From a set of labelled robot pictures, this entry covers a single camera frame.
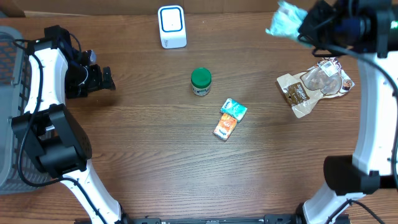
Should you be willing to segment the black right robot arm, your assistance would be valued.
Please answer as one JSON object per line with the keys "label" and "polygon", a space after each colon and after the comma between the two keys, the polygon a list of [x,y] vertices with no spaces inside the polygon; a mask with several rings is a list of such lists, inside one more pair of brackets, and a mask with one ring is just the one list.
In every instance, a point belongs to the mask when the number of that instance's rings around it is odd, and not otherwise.
{"label": "black right robot arm", "polygon": [[297,223],[345,223],[343,211],[379,189],[397,188],[397,6],[391,1],[317,1],[299,41],[315,57],[358,61],[361,109],[352,155],[328,156],[325,183],[297,209]]}

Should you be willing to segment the teal wet wipes pack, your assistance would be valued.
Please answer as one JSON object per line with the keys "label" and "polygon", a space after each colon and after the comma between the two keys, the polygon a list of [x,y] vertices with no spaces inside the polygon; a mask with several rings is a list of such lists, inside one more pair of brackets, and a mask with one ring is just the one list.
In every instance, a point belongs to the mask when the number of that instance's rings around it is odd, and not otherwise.
{"label": "teal wet wipes pack", "polygon": [[302,37],[302,41],[298,40],[299,28],[308,12],[286,1],[279,1],[278,5],[279,8],[272,17],[270,28],[265,30],[266,34],[288,38],[306,47],[311,47],[304,37]]}

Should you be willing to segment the green lid white jar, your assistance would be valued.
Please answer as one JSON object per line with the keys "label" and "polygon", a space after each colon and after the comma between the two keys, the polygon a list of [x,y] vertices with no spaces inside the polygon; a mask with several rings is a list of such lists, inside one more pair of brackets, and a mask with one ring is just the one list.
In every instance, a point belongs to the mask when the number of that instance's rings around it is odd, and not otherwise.
{"label": "green lid white jar", "polygon": [[196,68],[191,74],[192,90],[197,96],[207,95],[210,92],[211,82],[211,72],[207,68]]}

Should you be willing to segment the clear beige snack bag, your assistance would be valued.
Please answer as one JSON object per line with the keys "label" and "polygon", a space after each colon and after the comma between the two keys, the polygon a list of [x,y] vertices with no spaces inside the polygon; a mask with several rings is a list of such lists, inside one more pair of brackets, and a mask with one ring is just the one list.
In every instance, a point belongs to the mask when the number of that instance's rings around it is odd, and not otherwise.
{"label": "clear beige snack bag", "polygon": [[277,83],[297,118],[308,115],[320,100],[343,96],[355,86],[336,57],[322,58],[305,72],[282,75]]}

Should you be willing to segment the teal tissue pack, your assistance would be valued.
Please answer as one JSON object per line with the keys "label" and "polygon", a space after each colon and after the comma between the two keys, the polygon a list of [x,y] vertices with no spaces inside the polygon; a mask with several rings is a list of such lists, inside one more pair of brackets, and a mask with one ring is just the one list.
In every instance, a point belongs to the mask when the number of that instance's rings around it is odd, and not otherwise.
{"label": "teal tissue pack", "polygon": [[247,108],[237,101],[227,98],[225,103],[222,105],[220,112],[226,113],[237,120],[238,123],[244,118],[247,113]]}

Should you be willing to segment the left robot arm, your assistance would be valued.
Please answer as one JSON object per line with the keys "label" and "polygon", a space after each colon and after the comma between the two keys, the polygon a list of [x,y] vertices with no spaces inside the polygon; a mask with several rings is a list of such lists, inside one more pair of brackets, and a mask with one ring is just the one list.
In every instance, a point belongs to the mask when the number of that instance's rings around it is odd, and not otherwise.
{"label": "left robot arm", "polygon": [[[90,140],[67,109],[67,99],[83,98],[99,90],[115,90],[111,70],[96,64],[93,50],[74,48],[75,36],[59,25],[47,27],[37,40],[16,39],[14,45],[28,56],[30,93],[24,113],[11,122],[21,142],[17,171],[23,183],[45,187],[66,186],[78,199],[91,223],[128,223],[120,203],[106,190],[91,158]],[[47,182],[29,180],[22,170],[22,156],[48,174]]]}

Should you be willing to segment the orange tissue pack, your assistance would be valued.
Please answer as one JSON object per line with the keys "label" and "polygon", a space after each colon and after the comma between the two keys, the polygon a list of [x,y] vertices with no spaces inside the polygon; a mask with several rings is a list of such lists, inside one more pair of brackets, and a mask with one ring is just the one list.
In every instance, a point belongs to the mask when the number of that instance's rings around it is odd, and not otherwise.
{"label": "orange tissue pack", "polygon": [[223,141],[227,141],[231,133],[235,129],[238,121],[231,115],[223,113],[218,124],[216,125],[213,134]]}

